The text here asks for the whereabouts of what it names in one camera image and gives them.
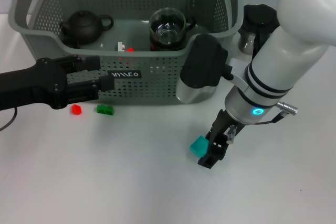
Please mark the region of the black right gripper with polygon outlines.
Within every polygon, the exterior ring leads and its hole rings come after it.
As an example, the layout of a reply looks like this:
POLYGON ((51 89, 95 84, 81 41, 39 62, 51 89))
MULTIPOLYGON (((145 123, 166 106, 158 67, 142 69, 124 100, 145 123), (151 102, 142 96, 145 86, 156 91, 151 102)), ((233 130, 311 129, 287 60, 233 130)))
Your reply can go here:
POLYGON ((224 158, 229 146, 227 140, 232 126, 236 129, 234 137, 245 127, 235 121, 226 110, 220 110, 211 127, 207 154, 198 160, 200 166, 211 169, 218 161, 224 158))

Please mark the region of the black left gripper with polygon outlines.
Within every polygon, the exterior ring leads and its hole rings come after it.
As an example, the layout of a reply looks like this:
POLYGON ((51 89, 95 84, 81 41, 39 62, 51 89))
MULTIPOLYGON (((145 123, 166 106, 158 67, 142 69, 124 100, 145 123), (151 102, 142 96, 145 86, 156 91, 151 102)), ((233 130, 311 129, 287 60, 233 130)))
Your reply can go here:
POLYGON ((100 69, 99 56, 82 58, 73 55, 62 58, 62 67, 54 60, 43 58, 27 69, 2 73, 1 109, 43 103, 57 110, 65 108, 68 103, 97 100, 99 91, 114 89, 113 76, 67 85, 66 74, 100 69))

